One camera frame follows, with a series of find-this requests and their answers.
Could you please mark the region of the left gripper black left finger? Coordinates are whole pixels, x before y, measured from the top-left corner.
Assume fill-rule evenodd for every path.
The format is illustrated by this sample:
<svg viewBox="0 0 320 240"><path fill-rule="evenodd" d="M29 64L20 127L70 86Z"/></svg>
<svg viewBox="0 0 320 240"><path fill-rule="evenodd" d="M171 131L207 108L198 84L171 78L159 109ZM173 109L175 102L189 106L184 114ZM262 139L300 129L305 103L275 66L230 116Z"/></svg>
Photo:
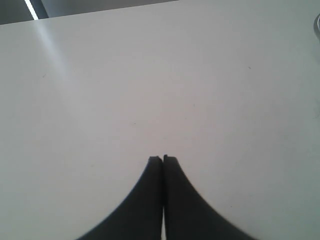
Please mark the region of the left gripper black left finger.
<svg viewBox="0 0 320 240"><path fill-rule="evenodd" d="M152 156L123 202L80 239L160 240L163 196L163 161L158 156Z"/></svg>

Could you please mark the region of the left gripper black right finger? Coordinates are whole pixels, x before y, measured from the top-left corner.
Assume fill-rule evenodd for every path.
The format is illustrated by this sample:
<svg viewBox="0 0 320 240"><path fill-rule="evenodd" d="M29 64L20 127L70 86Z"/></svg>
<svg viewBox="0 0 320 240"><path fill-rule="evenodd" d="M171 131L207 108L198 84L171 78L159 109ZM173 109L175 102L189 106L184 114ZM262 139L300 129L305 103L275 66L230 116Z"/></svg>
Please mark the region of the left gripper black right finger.
<svg viewBox="0 0 320 240"><path fill-rule="evenodd" d="M165 235L168 240L252 240L196 191L174 156L163 157Z"/></svg>

